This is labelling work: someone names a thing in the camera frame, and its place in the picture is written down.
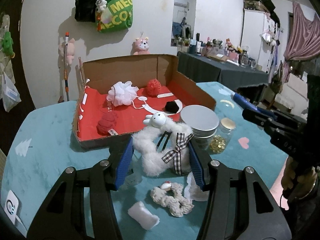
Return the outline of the person right hand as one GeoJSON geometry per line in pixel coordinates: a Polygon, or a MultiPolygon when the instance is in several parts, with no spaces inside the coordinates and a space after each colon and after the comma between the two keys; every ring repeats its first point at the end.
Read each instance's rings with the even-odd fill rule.
{"type": "Polygon", "coordinates": [[[289,202],[306,197],[314,188],[317,169],[309,164],[288,157],[281,179],[283,196],[289,202]]]}

